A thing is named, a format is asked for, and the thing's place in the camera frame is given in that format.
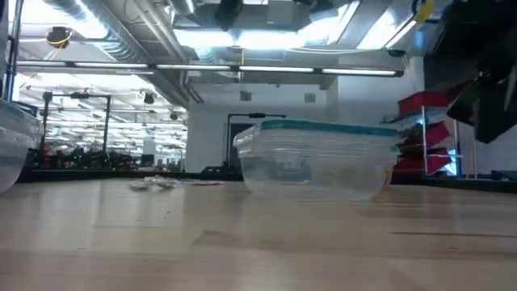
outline plastic lid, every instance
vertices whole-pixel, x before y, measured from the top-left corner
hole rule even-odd
[[[266,120],[258,125],[261,130],[270,129],[298,129],[313,130],[328,133],[363,134],[381,137],[395,137],[396,129],[383,129],[372,126],[336,124],[328,122],[314,122],[308,120]]]

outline wall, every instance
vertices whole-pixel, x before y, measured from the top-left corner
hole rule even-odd
[[[324,120],[325,108],[229,108],[191,104],[188,112],[187,172],[199,173],[207,166],[220,166],[225,159],[226,122],[229,113],[263,112],[285,114],[288,118]],[[264,119],[236,116],[232,123],[254,124]]]
[[[267,84],[195,84],[194,88],[206,104],[253,108],[302,108],[325,107],[326,92],[319,85],[267,85]],[[240,91],[252,94],[251,101],[240,101]],[[305,93],[314,93],[316,103],[305,103]]]
[[[451,134],[454,133],[453,121],[447,119],[447,126]],[[474,129],[472,126],[459,123],[460,146],[462,159],[461,169],[463,174],[474,174],[473,151],[476,145],[477,173],[489,175],[491,171],[517,171],[517,127],[508,130],[506,133],[486,145],[474,141]],[[446,145],[454,148],[449,139]]]
[[[340,76],[338,119],[348,124],[379,124],[384,116],[398,113],[397,101],[423,90],[421,57],[413,57],[400,78]]]
[[[410,61],[404,77],[338,77],[327,92],[317,86],[246,85],[254,93],[251,103],[238,102],[239,84],[202,85],[196,90],[206,104],[189,108],[187,171],[200,172],[206,166],[220,166],[225,158],[226,119],[230,112],[285,114],[288,118],[352,124],[379,124],[386,114],[397,113],[397,101],[422,91],[423,60]],[[315,104],[305,104],[304,93],[317,93]],[[235,118],[235,123],[261,120]]]

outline clear plastic container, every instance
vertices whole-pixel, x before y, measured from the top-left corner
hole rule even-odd
[[[41,133],[35,117],[0,99],[0,193],[16,182],[28,149],[36,148]]]
[[[397,131],[305,120],[267,120],[233,140],[257,195],[369,199],[391,178]]]

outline wooden tabletop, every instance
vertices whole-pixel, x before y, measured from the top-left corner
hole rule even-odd
[[[0,290],[515,290],[517,196],[390,187],[274,200],[131,180],[0,194]]]

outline ceiling light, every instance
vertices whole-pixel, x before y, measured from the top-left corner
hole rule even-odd
[[[127,63],[110,63],[110,62],[76,62],[78,67],[88,68],[109,68],[109,69],[145,69],[146,64],[127,64]]]
[[[141,109],[112,109],[111,112],[118,113],[156,113],[154,110],[141,110]]]
[[[255,65],[241,65],[241,71],[260,71],[260,72],[284,72],[284,73],[312,73],[312,68],[292,68],[292,67],[268,67]]]
[[[402,37],[404,37],[415,25],[417,22],[411,20],[408,24],[406,24],[397,34],[386,44],[386,48],[393,47]]]
[[[338,12],[340,20],[338,26],[330,33],[327,44],[337,44],[339,42],[341,36],[345,32],[345,29],[347,29],[348,24],[357,11],[359,4],[361,4],[361,1],[355,0],[348,5],[339,7]]]
[[[191,48],[212,48],[212,47],[230,47],[234,45],[233,37],[222,31],[188,31],[175,29],[174,33],[181,45]]]
[[[129,122],[129,120],[125,120],[122,117],[118,117],[118,116],[114,116],[114,115],[110,115],[110,117],[113,118],[114,120],[118,120],[120,122]]]
[[[244,49],[293,49],[304,42],[295,32],[248,31],[241,33],[237,45]]]
[[[411,21],[413,16],[405,20],[397,20],[397,14],[388,9],[376,22],[373,24],[370,31],[361,40],[357,46],[358,49],[382,49],[398,32]]]
[[[229,65],[157,65],[159,69],[170,69],[170,70],[230,70]]]
[[[144,70],[125,70],[125,71],[116,71],[117,74],[127,74],[127,75],[152,75],[154,74],[153,71],[144,71]]]
[[[86,104],[86,103],[84,103],[84,102],[82,102],[82,101],[79,101],[79,102],[78,102],[78,106],[79,106],[79,107],[82,107],[82,108],[95,109],[95,107],[93,107],[93,106],[91,106],[91,105],[89,105],[89,104]]]
[[[16,65],[53,67],[53,66],[66,66],[66,63],[64,61],[17,61]]]
[[[57,111],[57,112],[61,112],[61,111],[68,111],[68,112],[91,112],[90,109],[85,109],[85,108],[49,108],[48,110],[49,111]]]
[[[397,71],[394,70],[354,70],[354,69],[322,69],[324,74],[352,74],[365,76],[395,76]]]

